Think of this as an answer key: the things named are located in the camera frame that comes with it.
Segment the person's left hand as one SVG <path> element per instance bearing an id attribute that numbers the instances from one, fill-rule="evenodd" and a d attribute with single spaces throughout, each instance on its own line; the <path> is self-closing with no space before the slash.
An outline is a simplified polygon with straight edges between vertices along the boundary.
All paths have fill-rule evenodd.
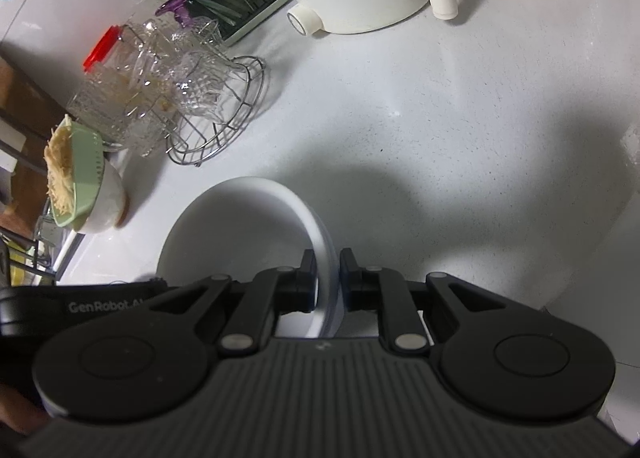
<path id="1" fill-rule="evenodd" d="M 3 424 L 22 435 L 34 433 L 51 420 L 44 410 L 7 386 L 0 388 L 0 416 Z"/>

